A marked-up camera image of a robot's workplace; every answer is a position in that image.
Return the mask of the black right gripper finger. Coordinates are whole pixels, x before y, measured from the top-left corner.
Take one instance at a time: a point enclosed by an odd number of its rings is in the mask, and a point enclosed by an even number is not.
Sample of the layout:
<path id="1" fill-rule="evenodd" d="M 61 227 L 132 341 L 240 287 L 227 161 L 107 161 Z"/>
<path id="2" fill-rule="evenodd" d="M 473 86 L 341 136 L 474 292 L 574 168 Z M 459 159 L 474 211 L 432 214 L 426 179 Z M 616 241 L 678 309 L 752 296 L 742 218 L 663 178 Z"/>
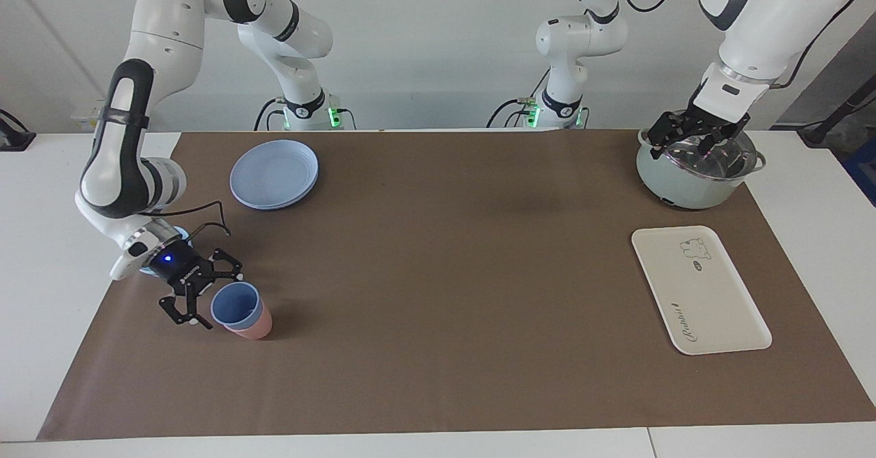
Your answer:
<path id="1" fill-rule="evenodd" d="M 243 264 L 222 248 L 216 248 L 205 260 L 204 279 L 208 281 L 243 281 Z"/>
<path id="2" fill-rule="evenodd" d="M 213 325 L 206 320 L 198 312 L 199 292 L 195 292 L 194 287 L 190 283 L 174 283 L 172 284 L 172 294 L 159 299 L 159 307 L 166 312 L 177 326 L 185 323 L 203 326 L 207 330 L 212 330 Z M 176 307 L 178 298 L 184 298 L 185 312 L 180 312 Z"/>

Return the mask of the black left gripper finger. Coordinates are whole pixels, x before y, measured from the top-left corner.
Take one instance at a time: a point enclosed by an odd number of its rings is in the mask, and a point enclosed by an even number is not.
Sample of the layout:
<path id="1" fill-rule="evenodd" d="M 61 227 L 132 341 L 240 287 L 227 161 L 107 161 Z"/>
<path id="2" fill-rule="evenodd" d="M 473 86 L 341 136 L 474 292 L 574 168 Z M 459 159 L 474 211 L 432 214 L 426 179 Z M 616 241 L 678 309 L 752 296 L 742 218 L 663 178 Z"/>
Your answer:
<path id="1" fill-rule="evenodd" d="M 695 119 L 687 112 L 663 112 L 660 118 L 647 131 L 647 141 L 651 145 L 651 158 L 657 160 L 673 143 L 681 142 L 695 133 Z"/>
<path id="2" fill-rule="evenodd" d="M 706 157 L 710 155 L 714 146 L 723 145 L 723 143 L 729 142 L 729 140 L 734 140 L 749 121 L 749 117 L 742 117 L 736 123 L 705 124 L 703 138 L 698 143 L 699 155 Z"/>

